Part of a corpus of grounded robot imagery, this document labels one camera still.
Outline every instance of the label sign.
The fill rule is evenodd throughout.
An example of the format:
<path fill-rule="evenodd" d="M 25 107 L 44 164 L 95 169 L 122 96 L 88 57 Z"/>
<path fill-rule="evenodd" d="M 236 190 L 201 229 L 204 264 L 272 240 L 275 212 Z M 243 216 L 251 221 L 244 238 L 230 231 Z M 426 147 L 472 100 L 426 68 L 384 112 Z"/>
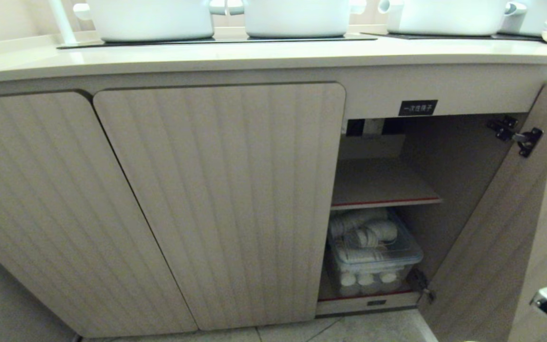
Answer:
<path fill-rule="evenodd" d="M 402 101 L 398 116 L 434 115 L 438 100 Z"/>

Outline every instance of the white ceramic pot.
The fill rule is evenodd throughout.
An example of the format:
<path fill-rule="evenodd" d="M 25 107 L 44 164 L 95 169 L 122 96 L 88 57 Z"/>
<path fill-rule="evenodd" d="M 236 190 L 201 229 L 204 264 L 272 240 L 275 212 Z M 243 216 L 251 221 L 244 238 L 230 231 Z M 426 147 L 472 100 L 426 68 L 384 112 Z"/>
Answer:
<path fill-rule="evenodd" d="M 366 0 L 228 0 L 231 15 L 245 14 L 246 33 L 264 38 L 341 36 L 350 14 L 361 14 Z"/>
<path fill-rule="evenodd" d="M 475 35 L 497 33 L 507 0 L 381 0 L 391 33 Z"/>
<path fill-rule="evenodd" d="M 87 0 L 75 15 L 94 22 L 103 41 L 198 39 L 214 34 L 212 14 L 225 14 L 224 0 Z"/>
<path fill-rule="evenodd" d="M 547 20 L 547 0 L 514 0 L 506 6 L 501 33 L 541 37 Z"/>

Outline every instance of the countertop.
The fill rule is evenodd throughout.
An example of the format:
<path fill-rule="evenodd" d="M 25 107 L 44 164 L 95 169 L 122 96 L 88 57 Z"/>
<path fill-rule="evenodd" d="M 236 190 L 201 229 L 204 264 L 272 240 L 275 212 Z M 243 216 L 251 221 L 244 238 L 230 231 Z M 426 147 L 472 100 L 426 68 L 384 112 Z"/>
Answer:
<path fill-rule="evenodd" d="M 82 32 L 79 39 L 94 39 Z M 436 64 L 547 65 L 547 44 L 397 39 L 92 47 L 58 50 L 55 35 L 0 42 L 0 82 L 57 76 Z"/>

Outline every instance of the container lid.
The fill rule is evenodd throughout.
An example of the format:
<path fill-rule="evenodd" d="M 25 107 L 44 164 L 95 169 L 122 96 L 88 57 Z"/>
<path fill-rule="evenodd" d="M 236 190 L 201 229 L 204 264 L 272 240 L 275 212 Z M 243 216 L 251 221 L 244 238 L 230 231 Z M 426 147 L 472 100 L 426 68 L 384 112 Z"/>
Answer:
<path fill-rule="evenodd" d="M 388 212 L 389 219 L 398 230 L 397 238 L 391 243 L 382 243 L 377 247 L 356 247 L 347 241 L 347 234 L 330 237 L 330 245 L 341 270 L 378 271 L 421 262 L 423 251 L 397 214 L 393 210 Z"/>

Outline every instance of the floor tile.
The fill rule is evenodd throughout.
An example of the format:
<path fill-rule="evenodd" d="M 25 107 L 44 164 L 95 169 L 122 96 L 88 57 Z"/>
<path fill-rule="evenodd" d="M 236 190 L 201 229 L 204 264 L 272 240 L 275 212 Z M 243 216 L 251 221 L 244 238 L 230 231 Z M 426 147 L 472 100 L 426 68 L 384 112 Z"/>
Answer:
<path fill-rule="evenodd" d="M 173 335 L 119 338 L 85 338 L 83 342 L 260 342 L 255 328 L 189 332 Z"/>
<path fill-rule="evenodd" d="M 261 342 L 306 342 L 341 318 L 321 318 L 302 323 L 258 327 Z"/>
<path fill-rule="evenodd" d="M 436 342 L 421 324 L 417 310 L 347 316 L 310 342 Z"/>

